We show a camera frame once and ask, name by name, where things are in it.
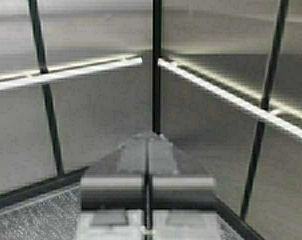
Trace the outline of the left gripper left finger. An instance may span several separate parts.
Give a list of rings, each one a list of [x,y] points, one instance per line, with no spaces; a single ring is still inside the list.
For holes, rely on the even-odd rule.
[[[143,239],[146,143],[147,137],[135,135],[82,175],[77,239]]]

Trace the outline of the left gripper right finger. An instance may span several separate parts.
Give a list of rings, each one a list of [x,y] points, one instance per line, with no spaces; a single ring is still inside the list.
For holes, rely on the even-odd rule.
[[[148,140],[154,240],[219,240],[215,179],[163,136]]]

